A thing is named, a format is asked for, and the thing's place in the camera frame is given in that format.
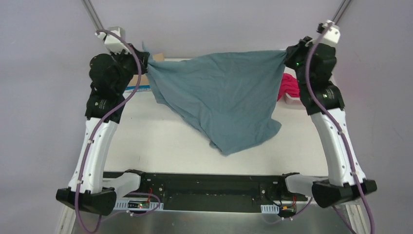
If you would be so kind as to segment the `grey-blue t shirt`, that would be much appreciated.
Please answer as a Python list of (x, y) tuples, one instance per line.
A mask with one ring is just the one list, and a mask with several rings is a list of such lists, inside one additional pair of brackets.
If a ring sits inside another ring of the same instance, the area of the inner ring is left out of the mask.
[(273, 138), (272, 118), (285, 70), (284, 50), (214, 53), (181, 61), (154, 61), (147, 75), (159, 104), (228, 156)]

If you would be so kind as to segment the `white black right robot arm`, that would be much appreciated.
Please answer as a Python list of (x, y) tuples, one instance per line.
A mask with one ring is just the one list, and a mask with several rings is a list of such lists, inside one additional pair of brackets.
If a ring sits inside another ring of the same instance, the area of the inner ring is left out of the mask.
[(286, 49), (284, 64), (295, 71), (300, 100), (315, 125), (324, 150), (328, 176), (284, 174), (277, 185), (277, 195), (284, 200), (295, 194), (312, 197), (322, 207), (361, 199), (377, 190), (374, 180), (367, 179), (355, 156), (346, 126), (341, 92), (331, 81), (337, 62), (334, 46), (304, 37)]

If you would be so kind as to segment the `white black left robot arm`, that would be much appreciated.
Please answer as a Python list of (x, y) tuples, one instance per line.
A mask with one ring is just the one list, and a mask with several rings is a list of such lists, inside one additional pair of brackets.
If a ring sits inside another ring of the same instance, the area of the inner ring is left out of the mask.
[(120, 123), (123, 96), (133, 76), (147, 72), (149, 52), (135, 50), (141, 70), (132, 54), (99, 54), (90, 61), (91, 93), (86, 104), (86, 131), (75, 172), (66, 188), (58, 189), (56, 200), (83, 212), (109, 215), (117, 199), (132, 192), (148, 193), (149, 185), (140, 179), (141, 171), (127, 170), (108, 184), (103, 171), (114, 133)]

